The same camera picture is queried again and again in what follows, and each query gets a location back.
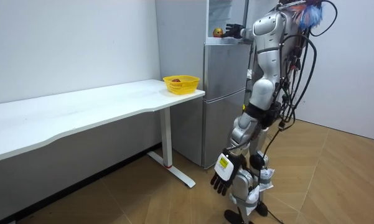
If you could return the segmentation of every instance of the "table leg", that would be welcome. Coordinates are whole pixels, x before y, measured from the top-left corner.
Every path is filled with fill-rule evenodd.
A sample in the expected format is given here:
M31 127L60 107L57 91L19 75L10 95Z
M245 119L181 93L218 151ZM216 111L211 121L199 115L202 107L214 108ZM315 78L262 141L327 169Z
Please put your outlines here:
M155 152L149 152L148 155L162 164L168 171L173 173L188 187L192 188L195 182L173 166L172 160L172 140L171 140L171 124L170 124L170 108L164 108L161 112L161 131L162 131L162 150L163 158Z

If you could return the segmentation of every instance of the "white table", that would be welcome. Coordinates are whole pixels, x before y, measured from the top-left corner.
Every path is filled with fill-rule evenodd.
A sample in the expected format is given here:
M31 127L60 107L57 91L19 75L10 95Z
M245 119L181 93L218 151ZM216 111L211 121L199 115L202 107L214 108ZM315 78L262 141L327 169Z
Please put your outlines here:
M0 104L0 160L19 155L90 128L139 113L160 110L163 158L149 156L193 187L195 182L172 166L170 106L205 92L174 95L164 82L140 82L74 91Z

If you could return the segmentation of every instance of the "yellow label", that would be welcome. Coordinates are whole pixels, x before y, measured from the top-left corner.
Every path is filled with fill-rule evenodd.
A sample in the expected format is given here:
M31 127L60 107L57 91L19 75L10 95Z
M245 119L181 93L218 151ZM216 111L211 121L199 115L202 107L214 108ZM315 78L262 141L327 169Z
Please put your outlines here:
M228 166L228 162L224 158L221 158L220 165L225 169Z

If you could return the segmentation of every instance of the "table top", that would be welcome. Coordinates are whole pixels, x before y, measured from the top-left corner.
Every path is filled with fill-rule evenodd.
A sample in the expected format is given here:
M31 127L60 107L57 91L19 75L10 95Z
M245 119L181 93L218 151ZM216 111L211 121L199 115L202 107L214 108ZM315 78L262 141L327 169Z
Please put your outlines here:
M205 92L174 95L144 80L0 104L0 160L71 134L189 101Z

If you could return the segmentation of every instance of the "humanoid robot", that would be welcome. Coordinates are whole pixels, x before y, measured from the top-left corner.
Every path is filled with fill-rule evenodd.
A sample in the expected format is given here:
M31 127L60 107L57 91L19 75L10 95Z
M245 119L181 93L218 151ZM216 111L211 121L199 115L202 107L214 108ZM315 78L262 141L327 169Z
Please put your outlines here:
M318 25L320 21L307 24L307 18L310 19L313 15L308 15L311 12L300 10L300 6L315 11L318 9L321 13L322 2L324 1L281 1L270 13L257 20L252 29L239 24L227 24L227 32L223 37L234 37L250 43L253 41L255 62L263 71L262 78L253 85L249 105L234 121L228 147L220 154L215 164L216 173L210 182L222 195L225 195L232 185L230 199L238 207L239 212L227 210L224 213L225 218L232 224L251 223L249 216L253 210L262 216L268 214L268 209L263 203L263 191L272 187L273 170L267 169L269 159L266 153L269 146L264 152L261 148L266 138L266 130L277 119L281 119L281 122L274 138L280 131L290 128L286 125L291 118L295 120L294 110L308 87L315 66L316 49L309 40L311 27ZM297 18L305 19L303 25ZM297 100L295 96L301 74L296 86L296 73L301 72L304 67L306 57L303 63L300 62L300 57L303 48L306 48L306 55L309 45L314 50L314 63L306 86ZM245 159L248 151L249 167Z

